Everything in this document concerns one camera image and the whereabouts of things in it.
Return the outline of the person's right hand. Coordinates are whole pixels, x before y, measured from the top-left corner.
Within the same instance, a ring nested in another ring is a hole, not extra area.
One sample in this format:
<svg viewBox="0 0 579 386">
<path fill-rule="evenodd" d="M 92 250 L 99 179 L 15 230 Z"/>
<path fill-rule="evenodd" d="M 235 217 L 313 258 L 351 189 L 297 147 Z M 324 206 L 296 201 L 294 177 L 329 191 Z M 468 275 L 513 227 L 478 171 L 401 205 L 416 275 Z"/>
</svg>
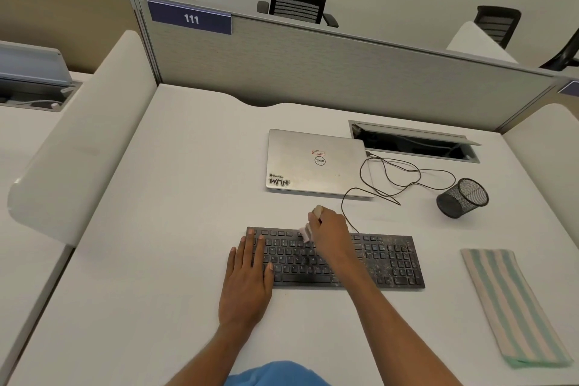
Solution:
<svg viewBox="0 0 579 386">
<path fill-rule="evenodd" d="M 321 229 L 322 239 L 315 243 L 316 248 L 342 278 L 359 264 L 344 216 L 324 207 Z"/>
</svg>

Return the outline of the person's left hand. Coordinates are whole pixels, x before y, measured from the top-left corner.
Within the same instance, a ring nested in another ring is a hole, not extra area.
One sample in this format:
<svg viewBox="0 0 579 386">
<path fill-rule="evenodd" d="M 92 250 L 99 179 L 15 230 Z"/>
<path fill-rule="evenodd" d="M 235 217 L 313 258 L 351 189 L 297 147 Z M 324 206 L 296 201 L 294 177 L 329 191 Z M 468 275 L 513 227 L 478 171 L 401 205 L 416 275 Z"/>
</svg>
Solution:
<svg viewBox="0 0 579 386">
<path fill-rule="evenodd" d="M 264 237 L 257 236 L 252 228 L 247 230 L 245 236 L 254 237 L 252 275 L 247 280 L 238 279 L 239 245 L 232 248 L 218 306 L 219 325 L 232 322 L 257 325 L 271 300 L 272 293 L 264 290 L 264 267 L 267 265 L 264 264 Z"/>
</svg>

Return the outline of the small white cleaning brush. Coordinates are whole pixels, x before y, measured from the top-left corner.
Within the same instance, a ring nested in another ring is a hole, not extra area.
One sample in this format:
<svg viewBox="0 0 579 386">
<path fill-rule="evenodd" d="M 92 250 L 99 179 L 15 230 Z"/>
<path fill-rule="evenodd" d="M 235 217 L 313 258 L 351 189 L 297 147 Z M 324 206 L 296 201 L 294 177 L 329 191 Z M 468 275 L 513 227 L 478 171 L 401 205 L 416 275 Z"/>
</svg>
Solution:
<svg viewBox="0 0 579 386">
<path fill-rule="evenodd" d="M 309 213 L 312 215 L 312 217 L 315 218 L 317 226 L 320 226 L 322 224 L 321 215 L 322 215 L 323 211 L 324 211 L 324 207 L 322 205 L 317 205 Z M 301 227 L 299 229 L 298 233 L 301 235 L 304 243 L 313 244 L 314 243 L 314 231 L 312 230 L 312 227 L 311 227 L 309 222 L 310 222 L 310 218 L 308 217 L 308 222 L 304 225 L 304 227 Z"/>
</svg>

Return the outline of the black computer keyboard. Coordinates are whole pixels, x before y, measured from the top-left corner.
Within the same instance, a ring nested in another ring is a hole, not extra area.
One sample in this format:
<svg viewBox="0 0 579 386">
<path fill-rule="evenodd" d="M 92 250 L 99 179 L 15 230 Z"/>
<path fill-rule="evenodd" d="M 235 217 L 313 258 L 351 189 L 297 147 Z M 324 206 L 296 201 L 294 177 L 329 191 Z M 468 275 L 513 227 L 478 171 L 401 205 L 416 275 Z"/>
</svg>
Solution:
<svg viewBox="0 0 579 386">
<path fill-rule="evenodd" d="M 273 266 L 275 289 L 343 289 L 313 241 L 296 229 L 250 227 L 254 249 L 264 237 L 263 268 Z M 357 259 L 380 290 L 425 289 L 425 281 L 411 236 L 350 234 Z"/>
</svg>

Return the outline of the person's right forearm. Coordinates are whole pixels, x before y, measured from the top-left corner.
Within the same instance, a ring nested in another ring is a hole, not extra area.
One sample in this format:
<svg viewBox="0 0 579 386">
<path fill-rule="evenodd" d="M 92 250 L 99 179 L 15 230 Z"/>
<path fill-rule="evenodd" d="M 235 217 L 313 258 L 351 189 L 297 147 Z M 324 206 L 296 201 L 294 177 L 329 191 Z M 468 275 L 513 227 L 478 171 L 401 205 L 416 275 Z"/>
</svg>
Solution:
<svg viewBox="0 0 579 386">
<path fill-rule="evenodd" d="M 328 260 L 358 313 L 384 386 L 463 386 L 354 256 Z"/>
</svg>

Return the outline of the person's left forearm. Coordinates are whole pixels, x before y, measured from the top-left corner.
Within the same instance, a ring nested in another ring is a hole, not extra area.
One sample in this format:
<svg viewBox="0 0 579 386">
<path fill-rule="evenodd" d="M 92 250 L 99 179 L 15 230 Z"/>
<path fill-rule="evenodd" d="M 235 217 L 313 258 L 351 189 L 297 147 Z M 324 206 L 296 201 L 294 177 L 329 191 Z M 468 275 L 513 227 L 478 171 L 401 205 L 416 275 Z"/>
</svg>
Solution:
<svg viewBox="0 0 579 386">
<path fill-rule="evenodd" d="M 255 324 L 220 324 L 203 349 L 165 386 L 224 386 Z"/>
</svg>

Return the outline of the silver laptop with stickers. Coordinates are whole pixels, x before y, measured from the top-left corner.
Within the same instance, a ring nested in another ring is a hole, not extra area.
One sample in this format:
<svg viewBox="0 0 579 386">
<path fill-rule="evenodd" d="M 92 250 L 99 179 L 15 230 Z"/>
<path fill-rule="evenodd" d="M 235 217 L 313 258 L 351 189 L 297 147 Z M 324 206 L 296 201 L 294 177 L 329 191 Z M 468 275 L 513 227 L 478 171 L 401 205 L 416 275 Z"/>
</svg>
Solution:
<svg viewBox="0 0 579 386">
<path fill-rule="evenodd" d="M 362 141 L 269 130 L 265 177 L 268 190 L 372 199 L 371 185 Z"/>
</svg>

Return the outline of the person's blue clothing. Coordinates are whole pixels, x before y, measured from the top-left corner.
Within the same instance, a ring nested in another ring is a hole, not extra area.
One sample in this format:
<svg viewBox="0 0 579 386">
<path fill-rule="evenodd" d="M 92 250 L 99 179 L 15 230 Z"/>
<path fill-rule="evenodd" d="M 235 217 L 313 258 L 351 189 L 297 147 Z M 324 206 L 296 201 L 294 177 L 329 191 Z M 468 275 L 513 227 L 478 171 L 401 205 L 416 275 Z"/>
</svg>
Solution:
<svg viewBox="0 0 579 386">
<path fill-rule="evenodd" d="M 229 375 L 223 386 L 331 386 L 313 370 L 280 360 Z"/>
</svg>

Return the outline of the black mesh pen cup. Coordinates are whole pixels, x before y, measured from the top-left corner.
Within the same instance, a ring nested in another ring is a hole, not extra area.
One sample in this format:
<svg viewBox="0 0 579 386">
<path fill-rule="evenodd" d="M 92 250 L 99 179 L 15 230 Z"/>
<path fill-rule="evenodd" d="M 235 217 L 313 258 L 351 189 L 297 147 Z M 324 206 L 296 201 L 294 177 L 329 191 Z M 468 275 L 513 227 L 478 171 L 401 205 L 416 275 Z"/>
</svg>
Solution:
<svg viewBox="0 0 579 386">
<path fill-rule="evenodd" d="M 462 178 L 436 198 L 438 209 L 451 219 L 458 219 L 489 203 L 489 195 L 482 185 L 473 179 Z"/>
</svg>

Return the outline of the grey fabric partition panel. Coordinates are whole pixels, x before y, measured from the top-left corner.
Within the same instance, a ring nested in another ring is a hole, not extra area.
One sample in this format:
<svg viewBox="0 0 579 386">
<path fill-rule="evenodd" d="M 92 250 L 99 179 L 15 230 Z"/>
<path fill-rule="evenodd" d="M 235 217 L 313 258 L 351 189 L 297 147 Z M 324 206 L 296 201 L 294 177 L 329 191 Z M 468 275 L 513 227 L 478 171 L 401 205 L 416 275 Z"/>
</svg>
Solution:
<svg viewBox="0 0 579 386">
<path fill-rule="evenodd" d="M 155 75 L 252 105 L 297 103 L 506 131 L 570 81 L 550 71 L 348 36 L 263 15 L 232 15 L 231 36 L 153 22 L 134 0 Z"/>
</svg>

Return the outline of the green striped cloth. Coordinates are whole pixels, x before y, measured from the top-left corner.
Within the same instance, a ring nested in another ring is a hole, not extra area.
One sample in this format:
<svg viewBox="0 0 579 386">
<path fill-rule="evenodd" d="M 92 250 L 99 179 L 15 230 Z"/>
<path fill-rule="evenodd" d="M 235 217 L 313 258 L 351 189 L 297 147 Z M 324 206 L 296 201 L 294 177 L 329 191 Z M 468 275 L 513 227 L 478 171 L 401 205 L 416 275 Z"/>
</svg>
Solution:
<svg viewBox="0 0 579 386">
<path fill-rule="evenodd" d="M 498 350 L 511 368 L 568 368 L 574 364 L 509 249 L 463 248 Z"/>
</svg>

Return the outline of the beige partition panel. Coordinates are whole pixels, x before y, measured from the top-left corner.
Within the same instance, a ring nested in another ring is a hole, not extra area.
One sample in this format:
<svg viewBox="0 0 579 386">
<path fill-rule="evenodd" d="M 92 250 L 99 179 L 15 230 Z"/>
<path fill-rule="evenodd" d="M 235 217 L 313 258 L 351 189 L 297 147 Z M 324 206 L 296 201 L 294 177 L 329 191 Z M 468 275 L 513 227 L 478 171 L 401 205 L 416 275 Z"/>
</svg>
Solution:
<svg viewBox="0 0 579 386">
<path fill-rule="evenodd" d="M 0 0 L 0 40 L 55 48 L 74 72 L 93 74 L 128 30 L 143 43 L 134 0 Z"/>
</svg>

